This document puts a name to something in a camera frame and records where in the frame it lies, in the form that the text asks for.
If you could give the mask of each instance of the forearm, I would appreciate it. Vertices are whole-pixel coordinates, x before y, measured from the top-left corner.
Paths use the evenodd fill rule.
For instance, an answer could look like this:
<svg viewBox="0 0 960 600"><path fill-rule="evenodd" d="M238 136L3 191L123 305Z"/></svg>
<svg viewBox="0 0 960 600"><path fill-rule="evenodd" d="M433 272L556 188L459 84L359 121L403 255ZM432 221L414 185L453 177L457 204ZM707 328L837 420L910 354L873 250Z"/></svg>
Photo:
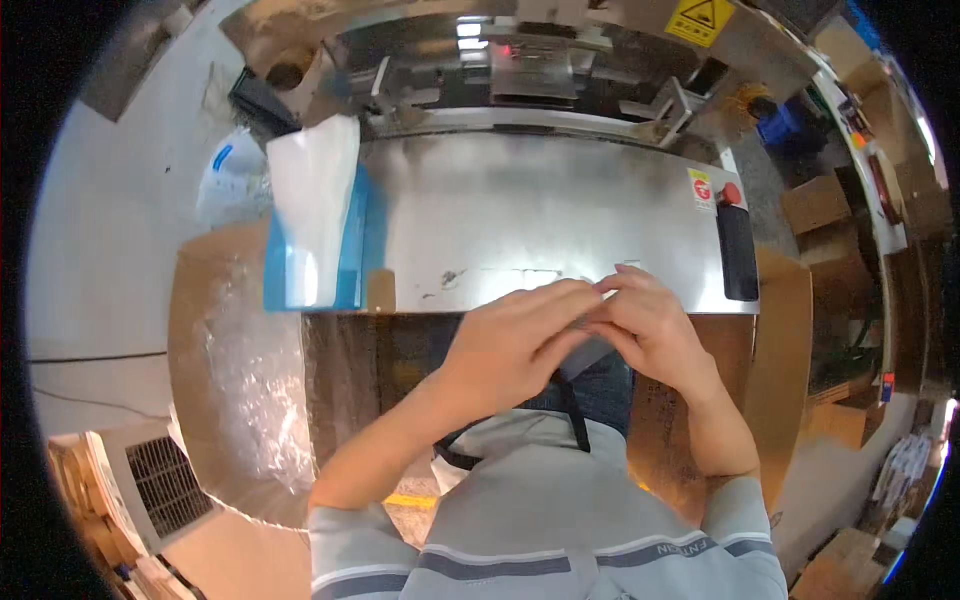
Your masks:
<svg viewBox="0 0 960 600"><path fill-rule="evenodd" d="M403 471L444 435L466 424L438 410L444 392L427 378L408 397L350 439L321 468L309 506L343 510L380 502L396 487Z"/></svg>
<svg viewBox="0 0 960 600"><path fill-rule="evenodd" d="M684 393L689 408L690 450L708 477L759 476L754 436L716 369Z"/></svg>

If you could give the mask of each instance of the person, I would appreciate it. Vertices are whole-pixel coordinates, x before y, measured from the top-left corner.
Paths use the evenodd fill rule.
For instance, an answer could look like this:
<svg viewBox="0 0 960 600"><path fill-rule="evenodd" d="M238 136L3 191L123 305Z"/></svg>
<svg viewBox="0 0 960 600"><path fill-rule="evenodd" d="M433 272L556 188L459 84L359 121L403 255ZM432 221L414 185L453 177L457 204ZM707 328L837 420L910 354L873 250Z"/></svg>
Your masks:
<svg viewBox="0 0 960 600"><path fill-rule="evenodd" d="M713 489L700 529L628 478L616 422L584 411L584 441L575 408L515 408L563 386L558 367L594 335L686 401ZM435 458L449 490L419 551L380 502L450 432L451 455L477 460ZM308 510L314 600L787 595L750 430L674 295L625 265L594 285L564 279L467 313L443 364L323 466Z"/></svg>

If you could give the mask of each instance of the hand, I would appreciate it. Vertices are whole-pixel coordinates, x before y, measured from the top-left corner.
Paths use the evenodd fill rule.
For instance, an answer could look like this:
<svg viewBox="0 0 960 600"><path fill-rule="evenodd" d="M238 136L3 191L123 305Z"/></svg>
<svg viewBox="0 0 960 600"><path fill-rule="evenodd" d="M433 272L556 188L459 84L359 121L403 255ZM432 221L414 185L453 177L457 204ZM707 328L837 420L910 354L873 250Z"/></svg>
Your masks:
<svg viewBox="0 0 960 600"><path fill-rule="evenodd" d="M646 271L616 265L616 275L595 284L617 290L590 315L587 329L616 348L628 365L684 395L706 397L719 380L716 364L670 290Z"/></svg>
<svg viewBox="0 0 960 600"><path fill-rule="evenodd" d="M566 356L590 337L569 327L603 302L585 281L518 290L464 317L444 364L430 375L464 424L536 396Z"/></svg>

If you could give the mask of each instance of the red emergency stop button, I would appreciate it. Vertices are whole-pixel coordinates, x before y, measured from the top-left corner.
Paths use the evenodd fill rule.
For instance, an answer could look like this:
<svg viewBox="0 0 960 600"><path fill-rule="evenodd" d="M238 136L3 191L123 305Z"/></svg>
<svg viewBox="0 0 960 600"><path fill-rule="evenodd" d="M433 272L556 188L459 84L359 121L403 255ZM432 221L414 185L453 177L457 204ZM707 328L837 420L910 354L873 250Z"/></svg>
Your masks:
<svg viewBox="0 0 960 600"><path fill-rule="evenodd" d="M740 204L743 202L743 196L740 195L740 188L732 181L726 183L717 196L720 204Z"/></svg>

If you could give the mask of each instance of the gray shirt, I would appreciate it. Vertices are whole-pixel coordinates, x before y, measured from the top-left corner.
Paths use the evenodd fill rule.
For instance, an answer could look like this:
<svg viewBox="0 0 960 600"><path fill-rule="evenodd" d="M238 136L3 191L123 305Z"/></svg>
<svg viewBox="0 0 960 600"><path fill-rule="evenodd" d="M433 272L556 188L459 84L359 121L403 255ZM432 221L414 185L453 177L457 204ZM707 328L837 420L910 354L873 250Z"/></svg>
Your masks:
<svg viewBox="0 0 960 600"><path fill-rule="evenodd" d="M694 529L627 477L622 436L587 426L590 454L560 413L471 428L452 449L484 460L470 473L435 460L454 487L422 551L380 505L314 509L312 598L786 598L755 478L715 492Z"/></svg>

